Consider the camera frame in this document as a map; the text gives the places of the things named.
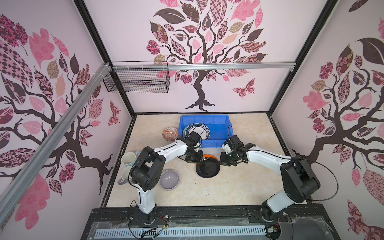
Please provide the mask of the black plate orange underside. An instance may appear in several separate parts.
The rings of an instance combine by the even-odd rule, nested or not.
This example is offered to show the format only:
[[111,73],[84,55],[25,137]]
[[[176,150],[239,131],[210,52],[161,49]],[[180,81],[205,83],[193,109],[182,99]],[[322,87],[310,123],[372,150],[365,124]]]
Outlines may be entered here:
[[220,163],[215,158],[203,158],[196,164],[196,172],[202,178],[213,178],[220,172]]

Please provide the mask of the white plate green rim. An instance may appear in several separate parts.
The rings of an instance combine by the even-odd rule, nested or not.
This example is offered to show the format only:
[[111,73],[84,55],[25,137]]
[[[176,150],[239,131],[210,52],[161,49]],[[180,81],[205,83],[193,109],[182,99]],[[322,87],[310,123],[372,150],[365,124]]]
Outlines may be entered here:
[[187,127],[184,128],[182,136],[187,137],[189,136],[192,132],[195,132],[199,134],[199,136],[203,140],[208,140],[211,136],[211,131],[210,129],[204,124],[204,123],[195,123],[195,124],[190,124]]

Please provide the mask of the blue plastic bin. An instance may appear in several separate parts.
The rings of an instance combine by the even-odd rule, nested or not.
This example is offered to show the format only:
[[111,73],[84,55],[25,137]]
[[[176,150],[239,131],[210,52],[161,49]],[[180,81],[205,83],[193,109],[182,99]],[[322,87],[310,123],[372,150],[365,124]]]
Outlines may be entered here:
[[228,115],[184,115],[180,117],[179,137],[183,137],[185,127],[195,123],[204,123],[211,131],[210,138],[203,140],[202,148],[221,148],[233,135],[233,127]]

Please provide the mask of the red patterned bowl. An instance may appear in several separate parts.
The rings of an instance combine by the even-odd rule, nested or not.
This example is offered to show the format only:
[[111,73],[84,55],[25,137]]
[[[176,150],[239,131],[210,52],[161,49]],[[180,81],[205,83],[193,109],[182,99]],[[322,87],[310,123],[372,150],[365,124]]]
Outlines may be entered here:
[[172,142],[179,137],[179,131],[176,127],[168,127],[164,129],[162,136],[166,141]]

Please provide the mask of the lavender grey bowl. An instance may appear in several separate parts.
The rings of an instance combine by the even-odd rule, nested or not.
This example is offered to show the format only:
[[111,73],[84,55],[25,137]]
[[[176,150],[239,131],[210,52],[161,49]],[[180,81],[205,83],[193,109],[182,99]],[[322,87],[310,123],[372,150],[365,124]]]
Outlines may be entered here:
[[165,170],[160,177],[160,186],[166,191],[175,189],[180,181],[179,173],[175,170]]

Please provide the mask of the cream mug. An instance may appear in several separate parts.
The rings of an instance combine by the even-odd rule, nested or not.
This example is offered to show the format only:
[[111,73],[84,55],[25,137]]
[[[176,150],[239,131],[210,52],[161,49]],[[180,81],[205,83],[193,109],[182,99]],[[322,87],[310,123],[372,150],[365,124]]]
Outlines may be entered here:
[[136,151],[135,153],[134,152],[124,153],[124,155],[121,158],[121,163],[126,167],[132,166],[135,163],[140,153],[141,153],[140,151]]

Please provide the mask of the lavender grey mug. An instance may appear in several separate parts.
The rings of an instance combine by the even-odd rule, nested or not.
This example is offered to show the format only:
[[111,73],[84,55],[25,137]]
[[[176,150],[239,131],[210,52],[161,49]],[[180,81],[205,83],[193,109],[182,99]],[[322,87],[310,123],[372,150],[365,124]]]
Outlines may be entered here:
[[125,185],[125,184],[128,184],[130,182],[130,180],[132,179],[130,177],[130,171],[132,169],[132,166],[127,166],[125,167],[122,172],[121,172],[121,178],[118,180],[118,185]]

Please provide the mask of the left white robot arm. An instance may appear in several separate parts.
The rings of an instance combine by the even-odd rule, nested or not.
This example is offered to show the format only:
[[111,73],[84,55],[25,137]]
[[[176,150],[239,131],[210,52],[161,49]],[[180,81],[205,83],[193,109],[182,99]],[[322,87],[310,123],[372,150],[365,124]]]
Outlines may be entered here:
[[185,162],[197,164],[203,158],[200,150],[202,143],[200,134],[192,132],[164,147],[142,149],[129,171],[128,183],[139,192],[139,210],[143,214],[148,215],[156,208],[153,189],[160,180],[165,164],[182,156]]

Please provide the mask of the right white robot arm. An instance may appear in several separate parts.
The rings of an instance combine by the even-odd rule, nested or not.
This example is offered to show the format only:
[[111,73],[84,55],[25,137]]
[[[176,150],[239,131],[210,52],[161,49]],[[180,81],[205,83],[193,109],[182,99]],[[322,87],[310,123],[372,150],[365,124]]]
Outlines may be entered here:
[[255,163],[281,175],[283,189],[264,201],[260,210],[266,222],[272,222],[285,208],[304,202],[321,187],[311,165],[300,157],[278,155],[251,143],[245,145],[236,135],[228,138],[222,148],[220,164],[223,166]]

